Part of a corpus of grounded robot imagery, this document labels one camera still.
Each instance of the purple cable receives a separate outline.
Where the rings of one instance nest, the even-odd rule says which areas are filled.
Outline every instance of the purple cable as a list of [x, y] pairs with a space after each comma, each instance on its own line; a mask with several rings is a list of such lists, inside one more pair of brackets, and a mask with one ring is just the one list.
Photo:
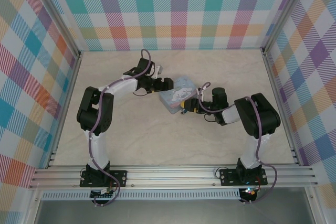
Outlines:
[[[209, 81], [207, 81], [206, 83], [204, 83], [202, 86], [201, 86], [201, 91], [204, 89], [204, 88], [208, 88], [210, 87], [211, 83]], [[224, 109], [221, 109], [221, 110], [208, 110], [206, 107], [204, 107], [204, 105], [202, 104], [202, 95], [198, 95], [198, 103], [199, 105], [201, 106], [201, 108], [206, 111], [206, 112], [209, 112], [209, 113], [218, 113], [218, 112], [223, 112], [224, 110], [227, 110], [229, 108], [231, 108], [233, 105], [227, 107], [227, 108], [224, 108]]]
[[260, 119], [260, 115], [259, 115], [258, 109], [257, 109], [256, 105], [254, 104], [254, 101], [251, 99], [251, 97], [245, 97], [245, 99], [247, 99], [251, 103], [251, 105], [252, 105], [252, 107], [254, 109], [254, 112], [256, 113], [256, 117], [257, 117], [257, 121], [258, 121], [259, 139], [258, 139], [258, 145], [257, 145], [257, 150], [256, 150], [257, 160], [262, 165], [271, 167], [274, 170], [274, 173], [275, 173], [274, 182], [273, 182], [271, 188], [262, 197], [260, 197], [259, 199], [255, 200], [255, 201], [246, 201], [246, 200], [243, 200], [244, 202], [250, 202], [251, 204], [252, 203], [254, 204], [254, 203], [260, 202], [261, 200], [263, 200], [264, 198], [266, 198], [273, 191], [273, 189], [275, 187], [275, 184], [276, 184], [276, 182], [278, 180], [278, 172], [277, 172], [277, 170], [276, 170], [276, 168], [274, 166], [272, 166], [270, 164], [265, 164], [259, 158], [259, 150], [260, 150], [260, 146], [261, 146], [261, 137], [262, 137], [262, 134], [263, 134], [263, 130], [261, 128], [261, 119]]
[[95, 161], [94, 157], [93, 157], [93, 154], [92, 154], [92, 148], [91, 148], [91, 136], [92, 136], [92, 133], [95, 131], [95, 129], [97, 128], [98, 124], [99, 124], [99, 121], [100, 121], [100, 117], [101, 117], [101, 104], [102, 104], [102, 99], [103, 99], [103, 95], [104, 93], [106, 92], [106, 90], [108, 88], [110, 88], [111, 86], [113, 86], [114, 84], [120, 82], [120, 81], [126, 81], [126, 80], [130, 80], [130, 79], [135, 79], [143, 74], [145, 74], [147, 72], [147, 70], [149, 69], [150, 65], [151, 65], [151, 62], [152, 62], [152, 58], [151, 58], [151, 54], [148, 52], [147, 49], [141, 49], [141, 58], [143, 58], [143, 51], [146, 51], [146, 53], [148, 54], [148, 58], [149, 58], [149, 62], [148, 62], [148, 65], [147, 67], [145, 68], [145, 70], [143, 70], [141, 73], [138, 73], [136, 74], [135, 76], [132, 76], [132, 77], [127, 77], [125, 79], [119, 79], [119, 80], [116, 80], [114, 82], [112, 82], [111, 84], [109, 84], [107, 87], [105, 87], [101, 93], [100, 93], [100, 97], [99, 97], [99, 107], [98, 107], [98, 117], [97, 117], [97, 120], [96, 120], [96, 123], [95, 125], [93, 126], [93, 128], [91, 129], [91, 131], [89, 132], [89, 154], [90, 154], [90, 158], [92, 160], [92, 162], [94, 163], [94, 165], [96, 166], [96, 168], [98, 168], [99, 171], [101, 171], [102, 173], [104, 173], [105, 175], [109, 176], [110, 178], [112, 178], [118, 185], [118, 192], [117, 194], [112, 198], [110, 199], [107, 203], [105, 204], [98, 204], [96, 202], [96, 197], [95, 196], [93, 198], [93, 202], [95, 203], [95, 206], [99, 206], [99, 207], [104, 207], [104, 206], [107, 206], [109, 204], [111, 204], [112, 202], [114, 202], [116, 200], [116, 198], [119, 196], [119, 193], [120, 193], [120, 183], [119, 181], [114, 177], [112, 176], [111, 174], [105, 172]]

